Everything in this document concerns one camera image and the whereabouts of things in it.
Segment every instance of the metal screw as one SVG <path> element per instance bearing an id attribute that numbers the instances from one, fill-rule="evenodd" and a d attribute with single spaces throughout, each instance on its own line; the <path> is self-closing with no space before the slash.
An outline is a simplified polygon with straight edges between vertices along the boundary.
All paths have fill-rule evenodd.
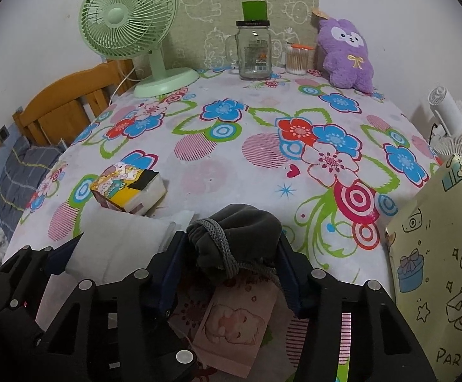
<path id="1" fill-rule="evenodd" d="M 176 360 L 187 365 L 194 360 L 194 354 L 189 350 L 181 350 L 176 354 Z"/>
<path id="2" fill-rule="evenodd" d="M 148 273 L 148 270 L 146 270 L 145 268 L 140 268 L 139 270 L 136 270 L 134 272 L 134 277 L 138 280 L 145 279 L 149 275 L 150 273 Z"/>
<path id="3" fill-rule="evenodd" d="M 324 279 L 326 277 L 326 272 L 320 268 L 315 268 L 312 272 L 311 272 L 311 275 L 312 277 L 314 277 L 315 279 Z"/>
<path id="4" fill-rule="evenodd" d="M 88 290 L 92 287 L 93 283 L 91 280 L 83 280 L 81 283 L 79 283 L 79 289 L 80 290 Z"/>
<path id="5" fill-rule="evenodd" d="M 374 291 L 377 291 L 381 288 L 381 284 L 380 282 L 376 281 L 376 280 L 369 280 L 367 282 L 367 286 L 371 289 L 371 290 L 374 290 Z"/>

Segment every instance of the floral tablecloth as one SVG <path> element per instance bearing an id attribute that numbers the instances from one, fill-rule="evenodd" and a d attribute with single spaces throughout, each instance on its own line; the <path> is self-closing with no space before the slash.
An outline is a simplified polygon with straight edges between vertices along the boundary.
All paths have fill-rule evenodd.
<path id="1" fill-rule="evenodd" d="M 164 179 L 168 192 L 154 216 L 188 209 L 207 217 L 251 204 L 272 212 L 314 267 L 350 283 L 377 279 L 392 294 L 384 227 L 438 166 L 415 127 L 382 94 L 334 88 L 317 71 L 278 69 L 260 82 L 232 70 L 199 73 L 169 95 L 120 96 L 97 117 L 34 194 L 6 258 L 25 244 L 56 248 L 83 232 L 99 205 L 90 183 L 125 161 Z M 188 297 L 186 309 L 194 303 Z M 290 320 L 273 340 L 285 339 Z M 289 376 L 297 361 L 285 362 Z"/>

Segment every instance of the gray pillowcase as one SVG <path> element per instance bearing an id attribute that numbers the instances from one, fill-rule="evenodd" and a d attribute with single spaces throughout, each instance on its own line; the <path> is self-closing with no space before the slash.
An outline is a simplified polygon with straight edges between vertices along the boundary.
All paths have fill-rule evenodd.
<path id="1" fill-rule="evenodd" d="M 0 176 L 0 224 L 8 240 L 33 193 L 60 155 L 56 146 L 30 146 L 24 136 L 15 142 Z"/>

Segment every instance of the jar handle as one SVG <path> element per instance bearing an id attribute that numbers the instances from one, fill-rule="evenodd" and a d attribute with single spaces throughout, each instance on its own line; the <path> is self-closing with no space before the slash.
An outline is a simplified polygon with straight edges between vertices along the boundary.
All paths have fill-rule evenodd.
<path id="1" fill-rule="evenodd" d="M 226 39 L 226 47 L 225 47 L 226 60 L 232 67 L 238 67 L 238 56 L 237 56 L 236 60 L 234 58 L 232 58 L 232 56 L 231 56 L 231 44 L 232 44 L 233 41 L 235 42 L 235 44 L 237 43 L 236 42 L 236 35 L 231 35 Z M 233 50 L 233 51 L 235 51 L 237 53 L 238 52 L 238 46 L 236 45 L 235 47 L 237 49 Z"/>

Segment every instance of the wooden chair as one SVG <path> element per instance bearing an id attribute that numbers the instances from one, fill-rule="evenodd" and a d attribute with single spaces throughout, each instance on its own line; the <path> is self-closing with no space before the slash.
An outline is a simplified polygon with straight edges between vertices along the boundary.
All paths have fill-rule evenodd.
<path id="1" fill-rule="evenodd" d="M 131 60 L 113 60 L 65 76 L 36 95 L 23 112 L 14 113 L 14 122 L 34 144 L 56 145 L 61 138 L 71 144 L 90 123 L 78 99 L 84 96 L 97 117 L 109 105 L 103 89 L 118 86 L 123 80 L 120 70 L 127 75 L 132 68 Z M 125 81 L 117 93 L 125 93 L 132 85 L 131 81 Z"/>

